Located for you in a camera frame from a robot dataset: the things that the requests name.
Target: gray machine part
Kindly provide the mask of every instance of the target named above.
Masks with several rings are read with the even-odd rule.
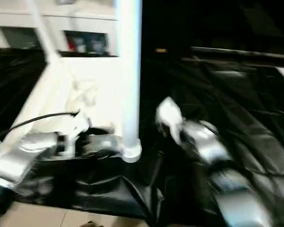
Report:
[[[84,146],[86,153],[83,155],[88,156],[101,150],[109,149],[121,156],[122,138],[116,135],[91,135],[88,137],[89,143]]]
[[[219,142],[215,133],[216,128],[210,123],[187,121],[183,123],[182,131],[194,144],[198,158],[206,164],[232,159],[225,146]],[[185,143],[182,143],[181,147],[185,150]]]
[[[270,227],[271,218],[259,198],[248,190],[216,195],[220,211],[230,227]]]
[[[0,186],[14,190],[38,158],[54,155],[57,143],[58,135],[54,132],[25,136],[0,159]]]
[[[217,129],[208,122],[183,121],[185,137],[180,146],[193,157],[210,166],[232,160],[226,147],[218,140]],[[210,176],[218,207],[230,227],[271,227],[268,210],[253,192],[249,181],[233,169],[217,171]]]

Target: black cable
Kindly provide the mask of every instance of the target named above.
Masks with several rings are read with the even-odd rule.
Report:
[[[43,116],[39,116],[39,117],[35,117],[35,118],[32,118],[30,120],[27,120],[25,122],[22,122],[20,124],[17,124],[9,129],[5,129],[5,130],[2,130],[0,132],[0,137],[1,136],[4,136],[4,135],[7,135],[9,132],[11,132],[12,130],[16,129],[16,128],[19,128],[25,124],[29,124],[31,122],[35,122],[35,121],[39,121],[41,119],[44,119],[44,118],[48,118],[48,117],[55,117],[55,116],[60,116],[60,115],[71,115],[73,117],[75,117],[78,113],[74,113],[74,112],[64,112],[64,113],[51,113],[51,114],[46,114],[46,115],[43,115]]]

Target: tile floor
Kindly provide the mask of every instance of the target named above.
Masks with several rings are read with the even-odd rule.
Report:
[[[0,220],[0,227],[80,227],[93,220],[104,227],[148,227],[139,219],[35,206],[15,202]]]

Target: black tarp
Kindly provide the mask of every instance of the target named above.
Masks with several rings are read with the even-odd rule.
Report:
[[[284,55],[284,0],[144,0],[142,21],[145,55],[183,57],[192,46]]]
[[[272,212],[274,226],[284,226],[284,77],[274,68],[238,64],[143,59],[141,159],[40,162],[18,200],[142,218],[151,226],[222,226],[199,206],[198,168],[157,130],[155,110],[167,96],[187,119],[218,128],[237,168]]]
[[[40,51],[0,49],[0,131],[11,127],[44,68]]]

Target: white cabinet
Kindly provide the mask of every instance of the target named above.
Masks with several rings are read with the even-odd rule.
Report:
[[[76,0],[72,5],[56,5],[55,0],[36,0],[36,2],[57,50],[69,51],[70,46],[76,44],[67,40],[64,32],[75,31],[83,32],[87,52],[93,49],[90,47],[93,44],[99,46],[103,41],[102,37],[105,37],[107,52],[110,55],[117,54],[113,0]],[[2,26],[34,28],[25,0],[0,0],[0,27]],[[0,28],[0,48],[8,47],[11,45]]]

